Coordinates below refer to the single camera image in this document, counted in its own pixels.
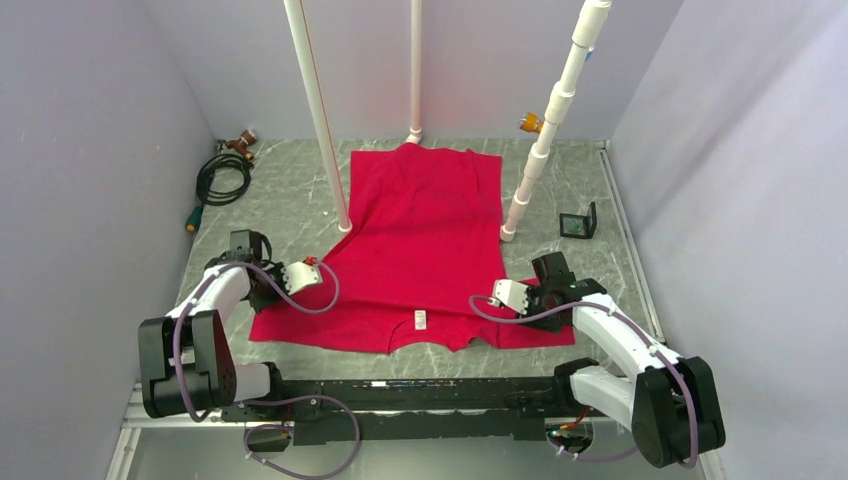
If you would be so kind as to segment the red t-shirt garment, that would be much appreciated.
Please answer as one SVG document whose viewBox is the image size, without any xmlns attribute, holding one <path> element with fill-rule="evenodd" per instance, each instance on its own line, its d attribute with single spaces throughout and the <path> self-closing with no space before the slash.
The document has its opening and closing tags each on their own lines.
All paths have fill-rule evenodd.
<svg viewBox="0 0 848 480">
<path fill-rule="evenodd" d="M 472 150 L 404 144 L 351 155 L 353 227 L 324 257 L 335 273 L 257 313 L 253 342 L 388 354 L 428 342 L 451 351 L 475 339 L 499 349 L 567 346 L 506 323 L 485 305 L 506 275 L 500 248 L 502 160 Z M 414 328 L 414 311 L 427 329 Z"/>
</svg>

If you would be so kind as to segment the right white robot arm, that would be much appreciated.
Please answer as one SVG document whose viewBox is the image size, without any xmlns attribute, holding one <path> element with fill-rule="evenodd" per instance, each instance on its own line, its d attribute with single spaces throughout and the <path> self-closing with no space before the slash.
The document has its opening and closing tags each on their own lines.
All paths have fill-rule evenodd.
<svg viewBox="0 0 848 480">
<path fill-rule="evenodd" d="M 589 407 L 629 431 L 652 466 L 693 466 L 726 443 L 714 375 L 698 356 L 686 358 L 650 336 L 597 280 L 578 278 L 560 252 L 532 261 L 534 283 L 499 280 L 494 298 L 516 321 L 548 333 L 571 327 L 587 335 L 621 370 L 581 358 L 558 366 L 551 401 L 574 415 Z"/>
</svg>

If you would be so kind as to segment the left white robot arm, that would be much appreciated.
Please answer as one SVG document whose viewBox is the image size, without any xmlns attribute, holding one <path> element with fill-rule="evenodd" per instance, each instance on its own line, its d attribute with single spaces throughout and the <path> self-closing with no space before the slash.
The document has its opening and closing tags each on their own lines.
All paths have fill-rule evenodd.
<svg viewBox="0 0 848 480">
<path fill-rule="evenodd" d="M 260 312 L 280 300 L 283 268 L 271 255 L 265 235 L 231 232 L 228 250 L 207 263 L 189 296 L 140 324 L 142 401 L 150 417 L 189 414 L 202 421 L 208 411 L 241 401 L 264 420 L 285 411 L 288 394 L 277 385 L 276 366 L 235 364 L 224 328 L 241 301 Z"/>
</svg>

